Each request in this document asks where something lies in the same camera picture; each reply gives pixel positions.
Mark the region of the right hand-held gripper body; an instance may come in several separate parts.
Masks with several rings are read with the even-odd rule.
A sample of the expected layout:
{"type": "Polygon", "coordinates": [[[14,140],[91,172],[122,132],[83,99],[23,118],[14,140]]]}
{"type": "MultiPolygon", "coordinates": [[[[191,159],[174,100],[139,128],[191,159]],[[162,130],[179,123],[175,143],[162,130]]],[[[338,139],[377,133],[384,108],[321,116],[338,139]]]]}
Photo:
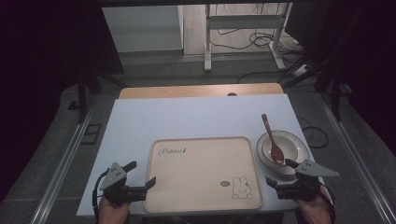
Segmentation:
{"type": "Polygon", "coordinates": [[[327,167],[310,160],[299,163],[294,169],[296,181],[285,185],[283,189],[276,189],[279,199],[313,201],[320,193],[320,177],[336,177],[339,174],[327,167]]]}

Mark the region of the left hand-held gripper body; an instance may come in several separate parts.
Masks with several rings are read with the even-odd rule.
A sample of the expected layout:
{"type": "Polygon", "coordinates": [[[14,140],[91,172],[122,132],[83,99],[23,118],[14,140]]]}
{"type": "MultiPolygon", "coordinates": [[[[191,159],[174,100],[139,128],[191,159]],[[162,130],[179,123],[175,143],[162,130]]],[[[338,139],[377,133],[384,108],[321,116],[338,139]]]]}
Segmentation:
{"type": "Polygon", "coordinates": [[[118,163],[114,162],[107,170],[100,190],[103,196],[115,205],[146,200],[146,191],[138,191],[137,187],[126,185],[127,173],[118,163]]]}

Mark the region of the person's left hand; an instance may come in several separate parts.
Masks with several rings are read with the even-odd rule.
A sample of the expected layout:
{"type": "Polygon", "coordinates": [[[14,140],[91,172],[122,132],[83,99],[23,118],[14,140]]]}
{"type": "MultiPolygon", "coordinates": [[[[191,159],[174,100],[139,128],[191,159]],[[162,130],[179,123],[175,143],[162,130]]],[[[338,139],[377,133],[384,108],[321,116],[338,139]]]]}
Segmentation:
{"type": "Polygon", "coordinates": [[[128,203],[114,205],[103,197],[99,203],[99,224],[125,224],[129,217],[128,203]]]}

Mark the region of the person's right hand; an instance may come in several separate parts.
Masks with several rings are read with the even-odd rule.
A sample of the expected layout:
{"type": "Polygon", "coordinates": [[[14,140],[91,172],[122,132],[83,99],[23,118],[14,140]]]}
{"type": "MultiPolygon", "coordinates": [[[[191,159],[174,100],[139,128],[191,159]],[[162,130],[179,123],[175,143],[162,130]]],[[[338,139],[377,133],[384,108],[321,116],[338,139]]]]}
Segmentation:
{"type": "Polygon", "coordinates": [[[295,202],[300,210],[299,219],[304,224],[332,224],[330,208],[319,196],[311,202],[304,200],[295,200],[295,202]]]}

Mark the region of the white bowl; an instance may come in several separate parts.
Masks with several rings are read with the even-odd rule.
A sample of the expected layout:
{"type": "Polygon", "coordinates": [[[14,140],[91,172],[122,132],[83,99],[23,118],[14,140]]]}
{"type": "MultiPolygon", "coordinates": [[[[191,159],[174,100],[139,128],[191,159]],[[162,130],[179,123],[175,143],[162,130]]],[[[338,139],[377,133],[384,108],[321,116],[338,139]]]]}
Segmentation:
{"type": "MultiPolygon", "coordinates": [[[[275,140],[276,145],[282,150],[285,159],[296,160],[298,157],[298,150],[295,146],[294,142],[287,136],[273,134],[273,138],[275,140]]],[[[273,161],[271,156],[272,150],[272,141],[269,135],[265,135],[262,141],[262,154],[265,159],[268,159],[269,162],[273,164],[277,164],[277,162],[273,161]]]]}

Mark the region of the white plate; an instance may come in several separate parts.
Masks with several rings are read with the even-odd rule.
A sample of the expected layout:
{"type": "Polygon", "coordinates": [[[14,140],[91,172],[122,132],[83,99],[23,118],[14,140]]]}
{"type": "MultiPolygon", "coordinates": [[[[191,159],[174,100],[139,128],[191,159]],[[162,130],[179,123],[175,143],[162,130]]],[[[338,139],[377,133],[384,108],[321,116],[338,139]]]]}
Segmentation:
{"type": "MultiPolygon", "coordinates": [[[[307,146],[305,145],[305,143],[298,138],[296,135],[294,135],[293,133],[289,133],[286,131],[280,131],[280,130],[274,130],[272,131],[272,134],[279,134],[279,135],[284,135],[289,137],[295,144],[295,146],[297,147],[298,150],[298,157],[295,161],[297,161],[298,163],[304,161],[304,160],[308,160],[310,158],[309,156],[309,151],[307,146]]],[[[294,169],[287,166],[285,163],[283,164],[273,164],[271,162],[269,162],[268,159],[265,159],[263,154],[262,154],[262,141],[265,135],[267,135],[268,133],[264,133],[258,140],[257,146],[256,146],[256,150],[258,153],[258,156],[262,162],[263,165],[265,165],[267,168],[269,168],[270,170],[281,174],[281,175],[294,175],[294,169]]]]}

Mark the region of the brown wooden spoon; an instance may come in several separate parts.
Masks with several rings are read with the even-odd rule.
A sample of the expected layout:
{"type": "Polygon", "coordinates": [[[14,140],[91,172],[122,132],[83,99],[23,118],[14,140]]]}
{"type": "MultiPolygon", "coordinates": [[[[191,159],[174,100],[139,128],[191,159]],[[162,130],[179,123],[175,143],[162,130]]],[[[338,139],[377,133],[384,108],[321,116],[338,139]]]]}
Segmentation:
{"type": "Polygon", "coordinates": [[[280,149],[280,147],[276,144],[275,139],[272,134],[272,130],[270,128],[269,120],[265,114],[262,114],[262,122],[264,124],[264,127],[268,133],[268,136],[271,141],[271,157],[272,160],[277,163],[277,164],[282,164],[284,162],[284,154],[283,151],[280,149]]]}

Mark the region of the beige tray with rabbit print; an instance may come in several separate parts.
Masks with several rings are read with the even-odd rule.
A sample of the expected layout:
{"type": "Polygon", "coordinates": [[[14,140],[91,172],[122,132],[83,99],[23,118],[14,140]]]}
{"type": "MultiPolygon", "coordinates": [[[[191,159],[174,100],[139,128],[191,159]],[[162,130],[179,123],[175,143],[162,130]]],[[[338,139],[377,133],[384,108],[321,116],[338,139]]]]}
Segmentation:
{"type": "Polygon", "coordinates": [[[169,139],[151,149],[150,213],[256,209],[261,184],[250,141],[243,136],[169,139]]]}

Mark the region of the black metal stand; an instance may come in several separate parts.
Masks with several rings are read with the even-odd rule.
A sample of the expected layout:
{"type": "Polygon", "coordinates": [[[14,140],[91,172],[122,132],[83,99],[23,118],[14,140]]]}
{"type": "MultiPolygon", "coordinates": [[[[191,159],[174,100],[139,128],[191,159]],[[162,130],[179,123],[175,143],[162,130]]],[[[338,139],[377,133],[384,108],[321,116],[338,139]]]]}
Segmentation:
{"type": "Polygon", "coordinates": [[[331,111],[337,121],[341,121],[340,116],[340,97],[342,93],[341,73],[335,62],[327,62],[320,69],[320,75],[314,85],[315,89],[320,92],[331,88],[331,111]]]}
{"type": "Polygon", "coordinates": [[[115,77],[99,73],[99,72],[82,72],[78,74],[78,110],[79,120],[81,123],[87,117],[87,99],[86,90],[89,90],[91,94],[100,94],[102,86],[99,82],[99,77],[115,84],[121,89],[128,88],[128,85],[115,77]]]}

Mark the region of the white power strip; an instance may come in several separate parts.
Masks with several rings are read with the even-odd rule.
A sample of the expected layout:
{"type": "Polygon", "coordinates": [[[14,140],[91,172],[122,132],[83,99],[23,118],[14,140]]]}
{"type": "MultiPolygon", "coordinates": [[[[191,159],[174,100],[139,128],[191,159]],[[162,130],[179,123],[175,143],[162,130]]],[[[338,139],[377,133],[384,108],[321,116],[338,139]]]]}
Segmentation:
{"type": "Polygon", "coordinates": [[[300,75],[302,75],[303,73],[309,71],[311,69],[311,66],[308,64],[303,64],[301,65],[294,73],[293,75],[295,77],[299,77],[300,75]]]}

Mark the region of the wooden table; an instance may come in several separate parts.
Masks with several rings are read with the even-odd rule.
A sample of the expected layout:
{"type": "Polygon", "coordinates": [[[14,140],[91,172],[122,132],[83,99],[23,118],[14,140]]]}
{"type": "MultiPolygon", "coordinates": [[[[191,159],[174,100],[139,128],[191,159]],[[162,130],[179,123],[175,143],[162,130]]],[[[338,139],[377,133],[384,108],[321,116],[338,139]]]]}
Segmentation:
{"type": "Polygon", "coordinates": [[[256,95],[256,94],[283,94],[282,87],[277,83],[252,84],[219,84],[193,86],[166,86],[124,88],[120,91],[120,99],[151,99],[177,97],[210,97],[256,95]]]}

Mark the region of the white cabinet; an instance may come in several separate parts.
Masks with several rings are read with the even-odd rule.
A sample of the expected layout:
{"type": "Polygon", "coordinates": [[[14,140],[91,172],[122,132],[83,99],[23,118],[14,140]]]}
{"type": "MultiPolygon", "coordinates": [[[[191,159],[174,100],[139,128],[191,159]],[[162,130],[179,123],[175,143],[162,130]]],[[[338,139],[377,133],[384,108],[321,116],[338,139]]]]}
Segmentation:
{"type": "Polygon", "coordinates": [[[118,52],[183,49],[181,6],[103,7],[118,52]]]}

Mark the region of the black rectangular floor frame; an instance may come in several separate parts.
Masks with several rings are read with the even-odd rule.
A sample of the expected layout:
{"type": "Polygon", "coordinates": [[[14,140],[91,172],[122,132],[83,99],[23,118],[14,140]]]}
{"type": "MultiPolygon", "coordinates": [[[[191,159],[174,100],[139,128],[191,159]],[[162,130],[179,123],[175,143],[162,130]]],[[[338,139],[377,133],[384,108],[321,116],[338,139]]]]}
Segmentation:
{"type": "Polygon", "coordinates": [[[95,145],[101,131],[102,124],[89,124],[81,138],[82,145],[95,145]]]}

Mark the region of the aluminium floor rail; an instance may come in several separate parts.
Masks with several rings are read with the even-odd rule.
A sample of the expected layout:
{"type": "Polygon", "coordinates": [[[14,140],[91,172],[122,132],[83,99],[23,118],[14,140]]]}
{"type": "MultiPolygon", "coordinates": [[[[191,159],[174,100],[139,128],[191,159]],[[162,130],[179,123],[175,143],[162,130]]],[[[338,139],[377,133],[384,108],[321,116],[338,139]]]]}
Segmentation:
{"type": "Polygon", "coordinates": [[[351,160],[361,182],[368,192],[368,195],[373,202],[377,213],[381,216],[384,224],[396,224],[396,213],[393,212],[388,199],[386,198],[383,190],[375,182],[372,174],[370,173],[367,166],[364,164],[360,153],[358,152],[355,144],[351,140],[347,130],[342,121],[339,121],[336,116],[332,113],[331,103],[326,98],[324,93],[319,93],[318,98],[321,101],[322,107],[332,124],[340,142],[343,145],[344,150],[348,158],[351,160]]]}
{"type": "Polygon", "coordinates": [[[68,143],[67,148],[63,156],[61,157],[61,160],[58,162],[52,178],[31,220],[29,221],[29,224],[46,224],[46,221],[50,215],[50,211],[61,190],[68,170],[72,164],[73,159],[75,158],[82,136],[91,120],[97,99],[97,96],[93,96],[89,101],[86,116],[82,119],[82,122],[77,126],[76,130],[74,131],[72,139],[68,143]]]}

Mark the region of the white metal desk frame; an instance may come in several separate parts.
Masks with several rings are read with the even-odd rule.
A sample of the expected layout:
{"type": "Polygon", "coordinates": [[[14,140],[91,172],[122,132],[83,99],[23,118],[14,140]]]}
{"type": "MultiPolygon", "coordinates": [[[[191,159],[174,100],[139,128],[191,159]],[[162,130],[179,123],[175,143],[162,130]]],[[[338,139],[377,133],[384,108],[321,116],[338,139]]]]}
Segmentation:
{"type": "Polygon", "coordinates": [[[205,71],[212,69],[213,44],[210,42],[212,30],[246,30],[246,29],[272,29],[275,33],[269,42],[269,49],[279,70],[286,66],[281,59],[278,46],[290,3],[286,3],[280,13],[276,14],[249,14],[249,15],[212,15],[211,6],[205,5],[205,71]]]}

